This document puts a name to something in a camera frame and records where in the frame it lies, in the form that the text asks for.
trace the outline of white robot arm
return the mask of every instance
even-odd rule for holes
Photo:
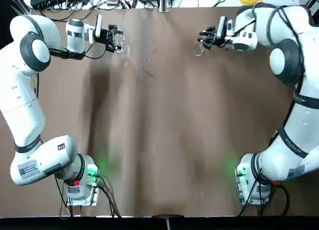
[[[62,58],[82,59],[85,40],[100,42],[110,52],[119,47],[113,44],[113,29],[101,28],[102,17],[96,26],[73,19],[66,25],[67,48],[61,44],[56,25],[38,15],[20,15],[10,24],[14,41],[0,51],[2,78],[0,79],[0,110],[12,132],[15,156],[10,174],[17,185],[37,182],[52,174],[67,184],[69,198],[88,202],[93,189],[87,182],[96,182],[98,173],[92,158],[77,153],[74,140],[60,136],[42,143],[40,134],[45,126],[44,113],[28,78],[44,71],[50,64],[51,54]]]
[[[246,154],[235,168],[237,192],[242,205],[269,200],[272,181],[285,181],[319,168],[319,73],[316,50],[319,29],[302,6],[275,7],[259,3],[238,10],[233,20],[222,17],[200,32],[198,41],[210,49],[231,46],[237,51],[271,46],[270,68],[286,85],[294,85],[290,112],[269,147]]]

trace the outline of power strip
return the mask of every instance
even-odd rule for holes
[[[106,4],[110,5],[110,6],[116,6],[119,4],[119,2],[118,2],[118,0],[107,0]]]

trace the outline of brown table surface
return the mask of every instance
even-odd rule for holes
[[[269,69],[269,49],[234,52],[212,48],[193,54],[198,32],[237,8],[93,11],[103,27],[121,24],[130,55],[98,60],[52,58],[40,74],[39,101],[46,115],[43,141],[70,134],[113,183],[122,215],[237,215],[234,167],[245,153],[267,147],[282,123],[292,90]],[[85,16],[79,11],[74,17]],[[66,12],[49,16],[62,18]],[[66,45],[65,23],[56,23]],[[98,56],[94,45],[88,55]],[[13,139],[3,117],[0,217],[57,215],[53,177],[16,186],[9,177]],[[319,173],[291,180],[291,215],[317,215]],[[280,191],[266,211],[279,214]],[[97,207],[82,215],[109,215],[100,193]],[[249,208],[246,214],[255,215]]]

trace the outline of green led light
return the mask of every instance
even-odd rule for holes
[[[98,176],[98,167],[94,164],[88,165],[88,175],[97,177]]]

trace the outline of clear glass cup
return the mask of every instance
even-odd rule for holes
[[[193,46],[193,54],[196,56],[202,56],[205,52],[205,47],[203,45],[203,43],[201,42],[197,42],[196,44],[194,44]]]
[[[117,25],[112,30],[113,42],[115,46],[120,46],[117,52],[124,54],[125,56],[130,55],[130,47],[127,42],[128,33],[122,25]]]

